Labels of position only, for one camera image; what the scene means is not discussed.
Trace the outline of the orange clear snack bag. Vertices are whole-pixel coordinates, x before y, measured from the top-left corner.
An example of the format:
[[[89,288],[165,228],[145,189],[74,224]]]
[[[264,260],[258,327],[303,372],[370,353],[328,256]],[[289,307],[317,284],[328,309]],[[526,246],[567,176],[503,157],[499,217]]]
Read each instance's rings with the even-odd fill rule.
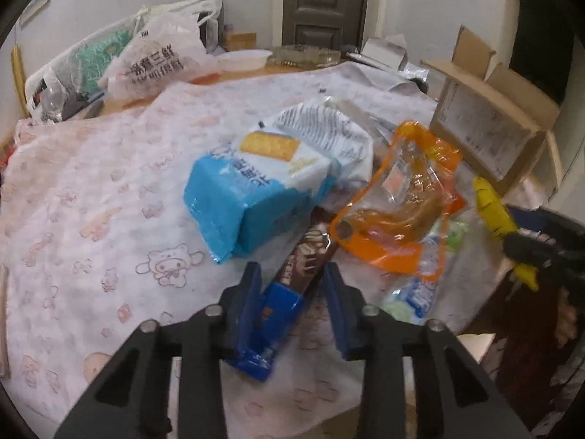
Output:
[[[449,220],[466,207],[455,182],[460,162],[460,152],[428,128],[401,123],[380,169],[331,222],[332,239],[373,267],[437,281]]]

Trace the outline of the dark brown door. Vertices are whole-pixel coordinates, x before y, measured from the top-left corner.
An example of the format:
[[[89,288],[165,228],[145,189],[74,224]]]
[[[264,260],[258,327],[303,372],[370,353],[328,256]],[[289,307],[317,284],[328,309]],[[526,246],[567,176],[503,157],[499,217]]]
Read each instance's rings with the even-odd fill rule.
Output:
[[[363,40],[367,0],[284,0],[282,44],[341,50]]]

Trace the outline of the blue white cracker bag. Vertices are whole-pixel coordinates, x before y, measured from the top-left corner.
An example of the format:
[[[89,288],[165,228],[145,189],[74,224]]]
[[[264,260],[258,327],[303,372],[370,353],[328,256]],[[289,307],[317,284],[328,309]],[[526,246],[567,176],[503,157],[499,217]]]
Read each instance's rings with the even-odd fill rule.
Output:
[[[298,103],[198,158],[184,203],[216,263],[290,230],[335,187],[369,183],[371,119],[332,97]]]

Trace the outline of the glass ashtray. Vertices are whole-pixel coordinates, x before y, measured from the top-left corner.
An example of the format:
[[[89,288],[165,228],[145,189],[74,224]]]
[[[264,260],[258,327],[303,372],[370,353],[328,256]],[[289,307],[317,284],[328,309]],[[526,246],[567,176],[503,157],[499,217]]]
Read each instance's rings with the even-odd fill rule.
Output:
[[[304,70],[334,67],[340,61],[341,53],[338,50],[308,45],[277,46],[270,56],[270,62],[273,64],[298,67]]]

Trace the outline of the white plastic bowl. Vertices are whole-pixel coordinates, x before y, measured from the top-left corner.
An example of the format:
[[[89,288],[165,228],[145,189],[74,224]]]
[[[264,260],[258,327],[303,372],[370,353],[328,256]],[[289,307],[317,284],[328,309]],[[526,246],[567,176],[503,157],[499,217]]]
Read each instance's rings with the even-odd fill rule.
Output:
[[[216,58],[224,72],[247,72],[265,67],[272,54],[271,50],[234,50]]]

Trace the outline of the white printed plastic bag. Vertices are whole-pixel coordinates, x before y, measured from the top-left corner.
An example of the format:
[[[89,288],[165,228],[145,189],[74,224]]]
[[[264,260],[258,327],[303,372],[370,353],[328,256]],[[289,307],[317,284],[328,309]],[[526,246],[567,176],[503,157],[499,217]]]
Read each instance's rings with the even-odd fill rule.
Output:
[[[160,94],[175,82],[219,73],[217,58],[200,40],[195,17],[163,13],[150,19],[98,81],[113,99],[131,101]]]

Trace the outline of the silver foil bag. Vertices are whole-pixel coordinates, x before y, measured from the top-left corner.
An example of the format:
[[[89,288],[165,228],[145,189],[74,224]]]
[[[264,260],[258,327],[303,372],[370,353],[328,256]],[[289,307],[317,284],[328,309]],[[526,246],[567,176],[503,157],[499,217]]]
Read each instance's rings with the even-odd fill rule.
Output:
[[[346,60],[363,64],[400,76],[413,82],[422,93],[429,91],[429,70],[411,64],[408,59],[408,49],[402,34],[388,38],[369,38],[363,43],[362,49],[356,46],[346,46],[342,51]]]

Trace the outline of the wooden side table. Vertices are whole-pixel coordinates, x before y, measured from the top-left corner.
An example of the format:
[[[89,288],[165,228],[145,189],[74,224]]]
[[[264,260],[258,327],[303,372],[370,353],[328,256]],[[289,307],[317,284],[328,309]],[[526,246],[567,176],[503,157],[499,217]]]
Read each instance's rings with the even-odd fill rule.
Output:
[[[236,33],[233,31],[224,33],[223,48],[226,52],[235,52],[236,50],[255,50],[256,47],[256,33]]]

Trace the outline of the brown blue wafer packet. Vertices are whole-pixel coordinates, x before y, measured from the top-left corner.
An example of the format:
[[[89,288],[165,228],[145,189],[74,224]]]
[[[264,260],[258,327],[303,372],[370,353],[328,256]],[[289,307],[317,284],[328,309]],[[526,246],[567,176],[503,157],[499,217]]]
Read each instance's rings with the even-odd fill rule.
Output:
[[[333,219],[334,214],[321,207],[312,210],[309,228],[254,301],[251,331],[229,364],[258,382],[265,382],[273,372],[282,345],[312,299],[323,267],[337,250],[329,234]]]

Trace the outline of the small mountain painting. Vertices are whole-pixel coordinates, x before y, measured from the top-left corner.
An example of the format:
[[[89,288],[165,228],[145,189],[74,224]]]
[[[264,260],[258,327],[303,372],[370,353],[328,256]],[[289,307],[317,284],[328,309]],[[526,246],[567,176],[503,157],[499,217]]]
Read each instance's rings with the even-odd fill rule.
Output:
[[[50,0],[31,0],[19,18],[19,25],[21,28],[25,27],[35,18],[39,11],[43,10],[48,5]]]

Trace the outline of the open cardboard box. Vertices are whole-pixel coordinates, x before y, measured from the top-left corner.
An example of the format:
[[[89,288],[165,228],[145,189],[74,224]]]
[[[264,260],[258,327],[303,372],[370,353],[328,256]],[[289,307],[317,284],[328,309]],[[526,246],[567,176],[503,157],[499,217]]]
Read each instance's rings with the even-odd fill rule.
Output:
[[[553,134],[560,107],[504,64],[491,67],[495,55],[462,26],[451,59],[422,62],[445,76],[430,131],[457,148],[500,195],[519,184],[544,151],[560,187],[563,170]]]

